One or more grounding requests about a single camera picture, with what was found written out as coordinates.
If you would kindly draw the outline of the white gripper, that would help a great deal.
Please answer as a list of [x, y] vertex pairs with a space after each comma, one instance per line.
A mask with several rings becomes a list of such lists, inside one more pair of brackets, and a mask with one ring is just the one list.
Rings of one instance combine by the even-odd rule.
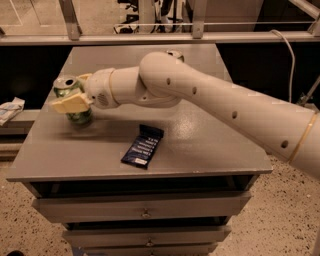
[[[86, 93], [93, 101], [93, 105], [99, 109], [112, 109], [119, 106], [112, 95], [111, 76], [114, 68], [98, 70], [93, 73], [81, 74], [77, 77], [80, 83], [86, 82]], [[58, 113], [72, 114], [85, 112], [90, 109], [92, 101], [86, 93], [75, 93], [57, 98], [49, 105]]]

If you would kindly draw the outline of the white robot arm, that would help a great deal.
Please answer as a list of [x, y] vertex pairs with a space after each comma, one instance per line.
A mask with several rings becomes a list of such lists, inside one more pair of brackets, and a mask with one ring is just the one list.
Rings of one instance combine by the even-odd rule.
[[320, 115], [202, 73], [164, 52], [145, 55], [138, 66], [64, 75], [54, 86], [77, 87], [50, 102], [58, 113], [122, 104], [171, 107], [184, 99], [244, 135], [290, 166], [320, 178]]

